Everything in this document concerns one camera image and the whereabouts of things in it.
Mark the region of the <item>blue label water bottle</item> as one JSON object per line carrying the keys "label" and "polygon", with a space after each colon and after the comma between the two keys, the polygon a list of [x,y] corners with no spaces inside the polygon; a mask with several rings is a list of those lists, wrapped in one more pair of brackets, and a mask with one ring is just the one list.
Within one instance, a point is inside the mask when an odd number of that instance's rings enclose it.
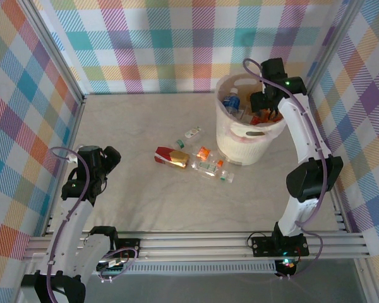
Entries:
{"label": "blue label water bottle", "polygon": [[222,104],[230,115],[235,116],[238,113],[239,106],[240,106],[240,98],[238,97],[238,89],[231,88],[229,94],[224,97]]}

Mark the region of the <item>small white bottle round label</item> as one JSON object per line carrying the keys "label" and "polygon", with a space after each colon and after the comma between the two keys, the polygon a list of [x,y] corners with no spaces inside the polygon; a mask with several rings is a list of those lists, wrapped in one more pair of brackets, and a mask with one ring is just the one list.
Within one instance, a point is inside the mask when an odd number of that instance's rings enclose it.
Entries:
{"label": "small white bottle round label", "polygon": [[197,126],[185,132],[184,136],[187,140],[195,140],[201,137],[202,134],[203,134],[203,128],[201,128],[200,126]]}

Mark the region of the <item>clear bottle orange cap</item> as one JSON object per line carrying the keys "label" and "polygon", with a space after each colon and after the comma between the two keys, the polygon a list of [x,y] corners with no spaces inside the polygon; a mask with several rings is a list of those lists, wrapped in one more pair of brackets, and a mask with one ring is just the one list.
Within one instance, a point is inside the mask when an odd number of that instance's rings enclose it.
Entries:
{"label": "clear bottle orange cap", "polygon": [[207,177],[217,177],[221,168],[223,167],[224,161],[201,161],[195,160],[191,164],[191,168],[200,174]]}

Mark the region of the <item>white plastic bin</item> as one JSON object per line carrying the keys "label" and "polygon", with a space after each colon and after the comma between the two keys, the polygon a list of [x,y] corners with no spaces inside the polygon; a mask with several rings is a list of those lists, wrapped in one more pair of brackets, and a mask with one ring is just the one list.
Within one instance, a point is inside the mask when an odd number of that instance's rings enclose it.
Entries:
{"label": "white plastic bin", "polygon": [[[253,116],[262,117],[262,113],[256,114],[251,111],[251,115],[249,116],[244,115],[243,112],[244,110],[239,106],[239,111],[234,117],[249,124]],[[228,162],[238,165],[251,165],[259,161],[273,141],[264,140],[254,143],[241,143],[231,138],[217,135],[216,140],[221,155]]]}

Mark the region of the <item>aluminium floor rail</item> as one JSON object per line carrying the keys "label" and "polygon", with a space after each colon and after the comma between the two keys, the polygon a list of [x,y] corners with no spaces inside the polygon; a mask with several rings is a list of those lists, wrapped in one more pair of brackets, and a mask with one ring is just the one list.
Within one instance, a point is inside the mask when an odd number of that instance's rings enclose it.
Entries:
{"label": "aluminium floor rail", "polygon": [[[76,135],[78,134],[78,130],[79,130],[79,127],[80,127],[81,119],[82,119],[82,116],[83,116],[83,113],[84,113],[84,110],[85,110],[85,104],[86,104],[86,101],[85,101],[85,98],[83,98],[83,100],[80,102],[80,104],[78,106],[78,110],[76,112],[76,119],[75,119],[75,122],[73,124],[73,130],[72,130],[72,132],[70,134],[68,144],[66,145],[66,148],[68,148],[68,149],[73,149],[74,148],[75,140],[76,140]],[[47,213],[45,215],[45,219],[44,219],[44,224],[43,224],[42,230],[40,231],[40,236],[45,237],[46,234],[48,233],[48,231],[50,230],[51,222],[52,222],[54,213],[56,211],[57,202],[60,199],[61,188],[63,186],[63,179],[64,179],[64,177],[66,175],[67,168],[68,168],[68,164],[63,160],[61,162],[61,166],[60,166],[60,169],[59,169],[59,175],[57,177],[56,188],[55,188],[52,200],[49,203],[49,206],[48,206],[48,209],[47,209]]]}

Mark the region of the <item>aluminium frame post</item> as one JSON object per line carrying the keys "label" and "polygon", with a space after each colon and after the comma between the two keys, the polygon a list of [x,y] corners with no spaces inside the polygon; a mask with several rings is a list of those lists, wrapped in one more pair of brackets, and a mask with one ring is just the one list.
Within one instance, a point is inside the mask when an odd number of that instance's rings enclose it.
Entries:
{"label": "aluminium frame post", "polygon": [[303,71],[309,94],[319,84],[365,0],[334,0]]}
{"label": "aluminium frame post", "polygon": [[20,5],[22,11],[27,17],[27,20],[32,24],[35,33],[37,34],[42,45],[45,47],[49,57],[53,60],[72,95],[79,101],[80,104],[84,104],[84,93],[80,89],[75,77],[66,64],[66,60],[61,54],[61,51],[59,50],[38,9],[35,7],[33,0],[16,0],[16,2]]}

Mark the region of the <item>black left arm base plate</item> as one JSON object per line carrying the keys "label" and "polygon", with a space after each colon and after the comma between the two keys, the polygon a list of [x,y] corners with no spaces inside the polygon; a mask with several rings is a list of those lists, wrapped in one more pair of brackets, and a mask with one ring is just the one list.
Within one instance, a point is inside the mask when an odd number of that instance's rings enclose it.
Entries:
{"label": "black left arm base plate", "polygon": [[135,253],[140,252],[140,238],[121,238],[116,240],[116,249],[128,248],[126,251],[121,251],[122,258],[134,258]]}

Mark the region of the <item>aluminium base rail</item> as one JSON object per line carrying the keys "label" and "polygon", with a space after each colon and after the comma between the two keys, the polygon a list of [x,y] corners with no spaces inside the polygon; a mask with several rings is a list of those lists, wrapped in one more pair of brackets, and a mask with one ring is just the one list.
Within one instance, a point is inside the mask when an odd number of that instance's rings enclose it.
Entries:
{"label": "aluminium base rail", "polygon": [[[370,256],[361,234],[341,231],[306,235],[309,255],[301,259],[356,259]],[[249,232],[120,232],[139,239],[138,261],[239,261],[254,259]]]}

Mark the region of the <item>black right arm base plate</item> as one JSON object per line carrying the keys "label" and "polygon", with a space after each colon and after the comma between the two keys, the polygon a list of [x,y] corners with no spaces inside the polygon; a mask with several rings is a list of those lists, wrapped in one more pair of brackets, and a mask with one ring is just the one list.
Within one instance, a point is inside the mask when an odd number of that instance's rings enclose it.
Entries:
{"label": "black right arm base plate", "polygon": [[273,240],[271,237],[252,237],[254,257],[299,257],[309,256],[306,237],[302,234],[294,237],[284,237]]}

